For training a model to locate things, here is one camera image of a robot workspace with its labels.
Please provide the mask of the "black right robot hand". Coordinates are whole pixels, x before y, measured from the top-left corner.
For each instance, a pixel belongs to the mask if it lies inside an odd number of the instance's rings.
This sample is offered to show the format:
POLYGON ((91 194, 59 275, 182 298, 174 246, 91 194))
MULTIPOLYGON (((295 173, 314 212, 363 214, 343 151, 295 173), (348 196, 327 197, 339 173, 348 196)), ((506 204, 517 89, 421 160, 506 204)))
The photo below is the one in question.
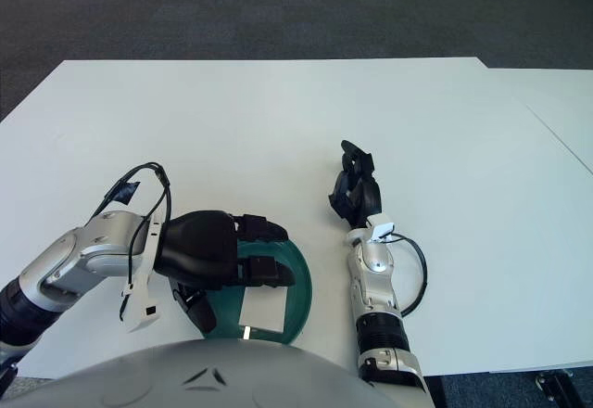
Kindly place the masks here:
POLYGON ((382 212, 380 187, 372 176, 372 154, 347 140, 341 147, 342 171, 328 196, 330 206, 351 229, 364 228, 369 216, 382 212))

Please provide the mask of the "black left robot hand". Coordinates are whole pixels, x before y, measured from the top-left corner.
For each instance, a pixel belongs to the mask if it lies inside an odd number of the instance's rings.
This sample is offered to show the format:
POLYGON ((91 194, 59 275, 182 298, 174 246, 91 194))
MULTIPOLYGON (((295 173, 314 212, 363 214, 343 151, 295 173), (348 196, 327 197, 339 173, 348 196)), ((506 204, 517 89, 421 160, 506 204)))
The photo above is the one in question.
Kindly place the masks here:
POLYGON ((238 254, 238 243, 285 242, 286 230, 263 216, 197 210, 169 221, 154 270, 170 280, 174 299, 204 334, 217 326, 210 291, 225 287, 291 287, 294 273, 270 255, 238 254))

